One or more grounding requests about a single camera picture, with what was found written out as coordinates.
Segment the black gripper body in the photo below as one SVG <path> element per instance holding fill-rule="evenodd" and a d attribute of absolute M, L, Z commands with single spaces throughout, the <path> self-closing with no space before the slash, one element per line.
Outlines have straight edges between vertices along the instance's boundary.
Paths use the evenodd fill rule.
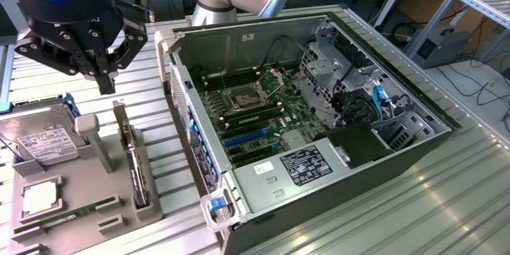
<path fill-rule="evenodd" d="M 102 56 L 124 25 L 113 0 L 18 0 L 32 35 L 16 52 L 26 54 L 46 42 L 70 55 Z"/>

